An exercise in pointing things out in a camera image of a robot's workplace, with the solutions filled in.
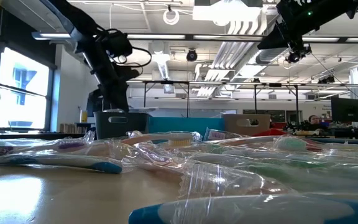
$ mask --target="table surface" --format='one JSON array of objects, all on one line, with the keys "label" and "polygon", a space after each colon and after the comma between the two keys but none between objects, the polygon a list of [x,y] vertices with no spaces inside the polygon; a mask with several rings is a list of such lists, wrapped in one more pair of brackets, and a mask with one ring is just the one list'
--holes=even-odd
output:
[{"label": "table surface", "polygon": [[0,166],[0,223],[127,223],[137,208],[176,200],[179,181],[145,170]]}]

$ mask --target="computer monitor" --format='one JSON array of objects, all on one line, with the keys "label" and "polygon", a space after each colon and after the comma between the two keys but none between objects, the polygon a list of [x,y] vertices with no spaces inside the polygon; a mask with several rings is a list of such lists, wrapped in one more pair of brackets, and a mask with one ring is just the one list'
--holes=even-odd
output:
[{"label": "computer monitor", "polygon": [[333,121],[358,122],[358,100],[331,98]]}]

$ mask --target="camera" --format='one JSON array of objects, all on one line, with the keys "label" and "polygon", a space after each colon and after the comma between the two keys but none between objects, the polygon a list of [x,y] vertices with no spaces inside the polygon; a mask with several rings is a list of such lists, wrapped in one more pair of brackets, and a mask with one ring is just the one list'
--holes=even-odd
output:
[{"label": "camera", "polygon": [[188,62],[194,62],[195,60],[197,60],[197,53],[195,49],[190,49],[189,52],[187,53],[187,57],[186,57]]}]

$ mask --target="cardboard box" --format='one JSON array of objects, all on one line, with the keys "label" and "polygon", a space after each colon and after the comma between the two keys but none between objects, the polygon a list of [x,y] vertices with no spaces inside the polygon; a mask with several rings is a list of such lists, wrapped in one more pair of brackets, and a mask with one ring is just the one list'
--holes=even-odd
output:
[{"label": "cardboard box", "polygon": [[252,136],[270,129],[270,115],[264,114],[224,114],[224,130]]}]

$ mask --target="ceiling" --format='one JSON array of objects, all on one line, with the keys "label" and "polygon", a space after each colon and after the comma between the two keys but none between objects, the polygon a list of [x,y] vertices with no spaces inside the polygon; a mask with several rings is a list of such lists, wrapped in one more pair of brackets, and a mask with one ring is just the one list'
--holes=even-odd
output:
[{"label": "ceiling", "polygon": [[[172,8],[186,10],[187,13],[191,13],[194,0],[181,1],[182,6],[172,6]],[[226,34],[229,29],[229,26],[217,26],[212,21],[194,21],[191,15],[185,13],[180,13],[180,19],[177,24],[168,25],[163,21],[164,11],[161,9],[167,8],[164,5],[150,6],[146,4],[144,6],[146,11],[143,12],[140,4],[125,5],[136,10],[112,4],[84,4],[81,2],[73,2],[72,4],[88,13],[102,27],[114,27],[124,32]],[[57,18],[39,1],[9,0],[3,1],[2,6],[39,31],[64,32]],[[273,18],[274,16],[268,16],[269,22],[272,22]],[[323,25],[319,31],[312,33],[312,35],[358,36],[358,14],[353,20],[350,20],[346,15],[338,17]],[[132,44],[147,48],[149,41],[134,41]],[[188,49],[196,49],[198,60],[214,60],[221,43],[170,41],[169,46],[171,52],[175,51],[175,56],[171,55],[171,60],[167,62],[169,70],[194,72],[196,63],[186,61]],[[333,68],[335,75],[342,81],[348,80],[349,68],[357,65],[355,62],[358,62],[358,45],[312,44],[311,48],[317,59],[326,68]],[[148,58],[146,54],[137,52],[128,60],[136,60],[141,63],[147,61]],[[291,67],[284,62],[284,57],[279,57],[273,64],[275,65],[268,66],[263,71],[263,76],[260,77],[262,82],[317,82],[318,76],[314,80],[311,77],[326,70],[312,55]],[[146,75],[151,74],[153,70],[158,70],[155,62],[145,67],[144,73]]]}]

